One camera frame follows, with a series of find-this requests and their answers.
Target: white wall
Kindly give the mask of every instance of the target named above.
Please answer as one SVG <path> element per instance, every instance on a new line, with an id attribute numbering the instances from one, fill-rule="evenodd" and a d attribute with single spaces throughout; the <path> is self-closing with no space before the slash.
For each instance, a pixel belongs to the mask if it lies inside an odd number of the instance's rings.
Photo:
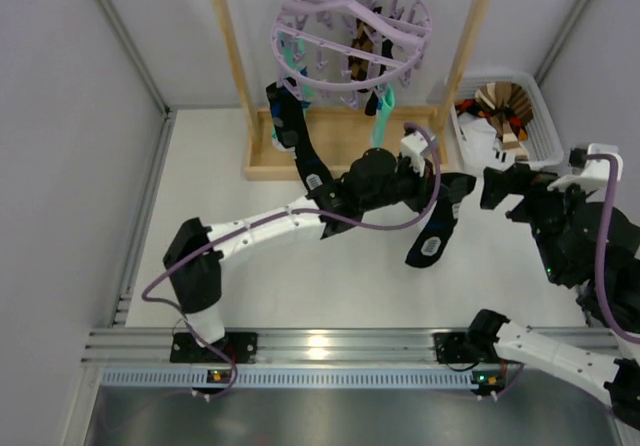
<path id="1" fill-rule="evenodd" d="M 113 0 L 165 100 L 238 104 L 210 0 Z M 268 37 L 284 0 L 229 0 L 254 100 L 276 78 Z M 433 19 L 425 67 L 400 102 L 420 103 L 448 74 L 470 0 L 423 0 Z M 493 0 L 471 66 L 535 72 L 574 0 Z"/>
<path id="2" fill-rule="evenodd" d="M 0 11 L 0 443 L 50 446 L 160 117 L 93 0 Z"/>
<path id="3" fill-rule="evenodd" d="M 560 139 L 616 144 L 624 160 L 616 206 L 640 223 L 640 0 L 593 0 L 545 81 Z"/>

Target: metal rail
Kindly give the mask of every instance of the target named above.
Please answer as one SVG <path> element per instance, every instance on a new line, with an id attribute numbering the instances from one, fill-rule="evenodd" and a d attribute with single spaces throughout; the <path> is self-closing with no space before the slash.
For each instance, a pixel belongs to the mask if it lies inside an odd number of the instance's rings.
<path id="1" fill-rule="evenodd" d="M 605 328 L 534 328 L 563 343 L 615 354 Z M 257 365 L 317 368 L 342 364 L 415 367 L 437 364 L 433 334 L 451 329 L 233 329 L 258 333 Z M 91 332 L 82 361 L 100 366 L 175 366 L 169 328 L 105 328 Z"/>

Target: black bracket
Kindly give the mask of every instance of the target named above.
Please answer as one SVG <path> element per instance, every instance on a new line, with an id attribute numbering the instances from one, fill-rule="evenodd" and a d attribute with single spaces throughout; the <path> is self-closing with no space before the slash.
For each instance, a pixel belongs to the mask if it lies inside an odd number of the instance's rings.
<path id="1" fill-rule="evenodd" d="M 213 346 L 235 361 L 236 364 L 252 364 L 258 351 L 257 333 L 227 333 Z M 191 333 L 173 335 L 169 362 L 177 364 L 224 363 L 213 351 L 201 347 Z"/>
<path id="2" fill-rule="evenodd" d="M 434 333 L 433 342 L 440 364 L 467 364 L 478 360 L 467 347 L 464 332 Z"/>

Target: purple circular hanger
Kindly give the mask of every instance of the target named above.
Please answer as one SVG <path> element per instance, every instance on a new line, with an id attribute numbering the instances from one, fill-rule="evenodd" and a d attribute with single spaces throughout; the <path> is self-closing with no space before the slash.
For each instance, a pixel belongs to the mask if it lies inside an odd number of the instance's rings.
<path id="1" fill-rule="evenodd" d="M 409 86 L 411 72 L 421 66 L 431 36 L 429 13 L 420 0 L 391 0 L 388 7 L 382 5 L 382 12 L 376 13 L 373 11 L 376 1 L 364 0 L 365 4 L 362 4 L 357 0 L 291 0 L 282 5 L 271 28 L 271 50 L 280 68 L 280 81 L 296 98 L 305 99 L 303 85 L 306 85 L 318 90 L 323 98 L 331 93 L 343 93 L 343 101 L 354 107 L 358 102 L 358 90 L 374 88 L 376 94 L 383 95 L 394 80 L 403 87 Z M 364 31 L 374 44 L 373 51 L 362 51 L 308 29 L 305 31 L 310 19 L 322 25 L 316 30 L 329 32 L 343 28 L 351 39 L 358 34 L 358 21 L 364 23 Z M 380 45 L 387 39 L 394 45 L 394 59 L 380 53 Z M 304 41 L 304 48 L 299 47 L 300 41 Z M 293 48 L 295 63 L 302 64 L 305 57 L 315 57 L 315 68 L 291 67 L 285 59 L 285 48 Z M 335 63 L 336 53 L 340 58 L 342 81 L 326 77 L 327 65 Z M 369 62 L 364 81 L 351 79 L 350 56 Z M 296 85 L 284 81 L 285 77 L 295 79 Z"/>

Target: wooden base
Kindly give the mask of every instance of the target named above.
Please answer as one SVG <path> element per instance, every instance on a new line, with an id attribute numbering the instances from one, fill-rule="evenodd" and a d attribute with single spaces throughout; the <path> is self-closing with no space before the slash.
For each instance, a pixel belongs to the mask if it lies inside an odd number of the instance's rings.
<path id="1" fill-rule="evenodd" d="M 437 106 L 400 106 L 391 114 L 387 123 L 383 147 L 397 154 L 400 140 L 404 136 L 403 125 L 412 121 L 429 126 L 438 114 Z M 375 118 L 363 111 L 349 108 L 311 108 L 307 112 L 307 126 L 313 147 L 328 166 L 331 174 L 338 177 L 349 170 L 351 163 L 370 148 L 369 137 Z M 289 153 L 275 149 L 271 144 L 273 123 L 268 109 L 258 110 L 258 121 L 262 131 L 262 148 L 253 148 L 245 164 L 245 175 L 250 181 L 298 180 L 298 171 Z M 444 137 L 440 137 L 438 148 L 442 170 L 447 169 L 447 148 Z"/>

